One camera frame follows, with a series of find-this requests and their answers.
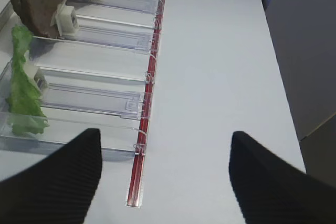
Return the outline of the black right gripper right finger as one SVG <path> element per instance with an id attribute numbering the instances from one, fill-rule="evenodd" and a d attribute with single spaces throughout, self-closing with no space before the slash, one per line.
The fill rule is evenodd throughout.
<path id="1" fill-rule="evenodd" d="M 228 173 L 245 223 L 335 223 L 335 188 L 243 131 L 232 135 Z"/>

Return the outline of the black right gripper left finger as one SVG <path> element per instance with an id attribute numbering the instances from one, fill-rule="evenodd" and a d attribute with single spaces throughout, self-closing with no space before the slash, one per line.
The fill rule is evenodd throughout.
<path id="1" fill-rule="evenodd" d="M 84 223 L 101 173 L 100 130 L 86 129 L 1 181 L 1 223 Z"/>

